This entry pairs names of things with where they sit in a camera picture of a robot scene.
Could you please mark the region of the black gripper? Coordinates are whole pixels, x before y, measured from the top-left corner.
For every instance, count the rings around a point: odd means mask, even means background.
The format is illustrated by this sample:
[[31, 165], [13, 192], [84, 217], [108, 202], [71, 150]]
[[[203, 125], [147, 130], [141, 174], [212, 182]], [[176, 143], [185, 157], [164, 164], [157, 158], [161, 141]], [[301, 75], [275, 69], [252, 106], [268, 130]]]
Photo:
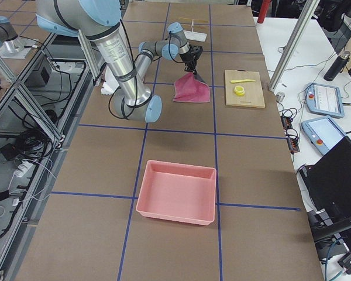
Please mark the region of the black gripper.
[[197, 60], [192, 59], [190, 49], [186, 53], [180, 54], [180, 57], [181, 57], [182, 62], [185, 64], [184, 71], [192, 72], [193, 75], [196, 76], [197, 75], [197, 69], [196, 69]]

